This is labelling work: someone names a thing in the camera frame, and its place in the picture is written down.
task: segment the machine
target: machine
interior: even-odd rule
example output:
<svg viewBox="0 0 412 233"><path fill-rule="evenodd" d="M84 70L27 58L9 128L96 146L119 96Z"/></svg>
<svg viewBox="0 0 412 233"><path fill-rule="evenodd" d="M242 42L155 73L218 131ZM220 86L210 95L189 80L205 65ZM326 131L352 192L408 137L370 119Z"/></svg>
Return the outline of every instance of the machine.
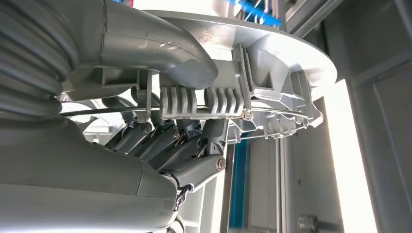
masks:
<svg viewBox="0 0 412 233"><path fill-rule="evenodd" d="M0 231L183 232L179 206L225 170L226 146L318 126L337 77L308 42L235 19L3 0L0 21ZM106 108L60 113L62 93ZM93 118L70 119L112 112L125 126L105 145L82 135Z"/></svg>

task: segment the metal clip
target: metal clip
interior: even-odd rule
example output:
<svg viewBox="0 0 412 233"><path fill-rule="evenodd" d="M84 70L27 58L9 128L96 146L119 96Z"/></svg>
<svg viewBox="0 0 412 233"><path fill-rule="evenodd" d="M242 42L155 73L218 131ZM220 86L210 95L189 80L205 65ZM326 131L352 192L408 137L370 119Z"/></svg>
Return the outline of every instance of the metal clip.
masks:
<svg viewBox="0 0 412 233"><path fill-rule="evenodd" d="M185 203L185 201L186 201L186 195L187 195L187 193L188 193L190 190L191 190L190 184L185 185L185 186L182 188L182 191L180 191L179 195L177 195L176 204L175 204L175 206L174 206L173 211L178 211L178 210L179 210L179 206L181 206L183 203Z"/></svg>

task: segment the blue brush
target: blue brush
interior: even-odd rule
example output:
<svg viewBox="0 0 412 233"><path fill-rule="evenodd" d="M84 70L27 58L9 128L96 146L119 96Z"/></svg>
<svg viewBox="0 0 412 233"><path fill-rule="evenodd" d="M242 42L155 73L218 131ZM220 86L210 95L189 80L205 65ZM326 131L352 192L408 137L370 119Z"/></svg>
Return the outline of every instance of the blue brush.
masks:
<svg viewBox="0 0 412 233"><path fill-rule="evenodd" d="M268 25L268 26L279 26L280 25L280 20L272 17L271 15L268 15L266 13L264 13L262 10L255 8L254 6L241 1L241 0L227 0L228 2L230 2L231 4L235 5L235 4L239 4L242 6L242 8L244 9L244 11L246 11L247 13L250 13L254 16L257 16L259 18L263 18L264 22L263 24Z"/></svg>

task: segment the bolt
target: bolt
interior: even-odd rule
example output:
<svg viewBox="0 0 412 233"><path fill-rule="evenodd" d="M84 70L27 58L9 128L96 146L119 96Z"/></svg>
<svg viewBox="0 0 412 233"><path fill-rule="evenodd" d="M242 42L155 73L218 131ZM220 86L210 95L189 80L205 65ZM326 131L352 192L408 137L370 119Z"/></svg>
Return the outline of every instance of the bolt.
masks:
<svg viewBox="0 0 412 233"><path fill-rule="evenodd" d="M150 134L151 131L152 131L152 125L149 122L144 123L144 125L142 126L142 133L144 135L148 135Z"/></svg>
<svg viewBox="0 0 412 233"><path fill-rule="evenodd" d="M216 160L216 169L218 171L223 171L226 168L226 160L220 157Z"/></svg>
<svg viewBox="0 0 412 233"><path fill-rule="evenodd" d="M180 132L179 132L179 129L178 128L174 128L173 129L173 132L172 132L172 138L173 139L178 139L180 137Z"/></svg>

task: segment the gray pipe elbow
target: gray pipe elbow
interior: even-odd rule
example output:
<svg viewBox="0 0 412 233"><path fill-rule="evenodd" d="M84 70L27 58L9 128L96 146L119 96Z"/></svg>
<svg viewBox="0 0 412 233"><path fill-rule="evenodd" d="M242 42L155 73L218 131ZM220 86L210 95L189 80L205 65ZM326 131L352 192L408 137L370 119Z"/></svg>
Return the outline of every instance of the gray pipe elbow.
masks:
<svg viewBox="0 0 412 233"><path fill-rule="evenodd" d="M46 1L68 19L83 67L157 70L194 89L218 75L199 42L163 19L111 0Z"/></svg>

